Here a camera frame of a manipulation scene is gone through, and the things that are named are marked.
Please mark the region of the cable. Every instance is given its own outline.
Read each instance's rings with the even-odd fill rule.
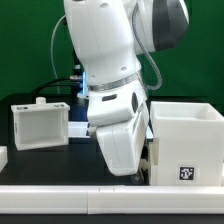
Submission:
[[[59,19],[59,21],[57,22],[54,30],[53,30],[53,33],[52,33],[52,36],[51,36],[51,48],[50,48],[50,53],[51,53],[51,64],[52,64],[52,68],[53,68],[53,72],[54,72],[54,76],[55,76],[55,79],[58,79],[58,75],[57,75],[57,71],[56,71],[56,68],[55,68],[55,63],[54,63],[54,39],[55,39],[55,35],[56,35],[56,32],[58,30],[58,27],[60,25],[60,23],[66,18],[66,16],[62,16],[61,19]]]
[[[34,89],[31,92],[31,94],[35,95],[35,94],[39,93],[42,89],[44,89],[46,86],[50,86],[51,84],[58,83],[58,82],[61,82],[61,81],[70,81],[70,79],[69,78],[58,78],[58,79],[54,79],[54,80],[52,80],[50,82],[45,83],[42,86],[37,87],[36,89]]]
[[[146,88],[148,90],[157,90],[161,87],[162,85],[162,76],[161,73],[159,71],[158,66],[156,65],[155,61],[153,60],[153,58],[151,57],[151,55],[148,53],[147,49],[144,47],[144,45],[142,44],[139,36],[138,36],[138,32],[137,32],[137,28],[136,28],[136,14],[138,11],[138,3],[135,5],[134,7],[134,11],[132,13],[132,27],[133,27],[133,32],[135,35],[135,38],[139,44],[139,46],[141,47],[142,51],[144,52],[146,58],[148,59],[149,63],[151,64],[154,72],[156,73],[156,77],[157,77],[157,84],[155,86],[150,86],[150,85],[146,85]]]

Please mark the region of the white cable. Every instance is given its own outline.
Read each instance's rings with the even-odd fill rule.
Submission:
[[[58,27],[60,25],[60,23],[63,21],[63,19],[65,19],[66,16],[62,16],[61,19],[59,19],[59,21],[57,22],[54,30],[53,30],[53,33],[52,33],[52,36],[51,36],[51,49],[50,49],[50,53],[51,53],[51,65],[52,65],[52,69],[53,69],[53,72],[54,72],[54,76],[55,76],[55,79],[58,78],[58,74],[57,74],[57,71],[56,71],[56,68],[55,68],[55,63],[54,63],[54,39],[55,39],[55,35],[56,35],[56,32],[58,30]]]

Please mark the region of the black panel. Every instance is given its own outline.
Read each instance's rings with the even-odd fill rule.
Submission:
[[[113,94],[113,95],[110,95],[110,96],[104,96],[102,98],[102,101],[109,101],[109,100],[114,100],[117,98],[117,94]]]
[[[175,47],[188,29],[179,0],[154,0],[153,41],[157,51]]]
[[[135,113],[137,111],[137,109],[138,109],[138,98],[136,96],[136,93],[132,94],[132,101],[131,101],[131,103],[132,103],[132,109],[133,109],[133,111]]]

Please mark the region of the clear plastic box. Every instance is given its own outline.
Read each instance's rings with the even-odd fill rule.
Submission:
[[[206,103],[152,102],[151,184],[221,186],[224,118]]]
[[[12,106],[15,144],[18,150],[68,144],[68,110],[65,103]]]

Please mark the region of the small white block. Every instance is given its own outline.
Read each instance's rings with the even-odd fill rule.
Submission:
[[[4,169],[7,163],[8,163],[7,147],[0,146],[0,172]]]

